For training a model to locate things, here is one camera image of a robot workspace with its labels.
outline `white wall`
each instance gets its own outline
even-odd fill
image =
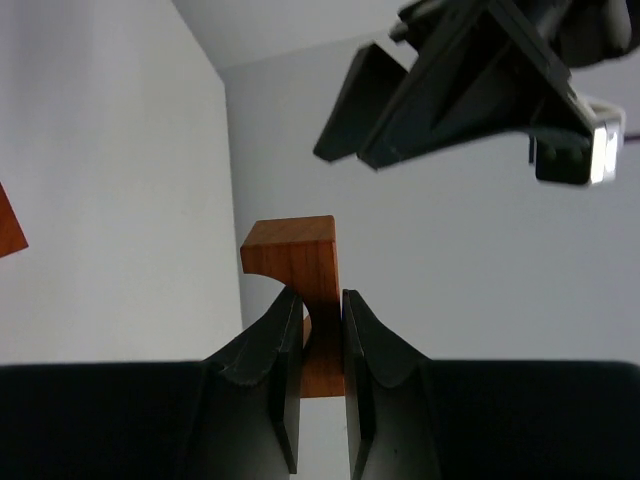
[[[219,69],[387,28],[399,0],[173,0]]]
[[[341,285],[425,354],[640,363],[640,147],[593,190],[543,186],[521,136],[374,173],[312,148],[362,40],[222,72],[238,240],[258,219],[333,214]],[[640,127],[640,57],[576,83]],[[245,322],[279,286],[241,277]],[[341,399],[304,401],[300,479],[346,479]]]
[[[201,358],[241,329],[224,86],[169,0],[0,2],[0,362]]]

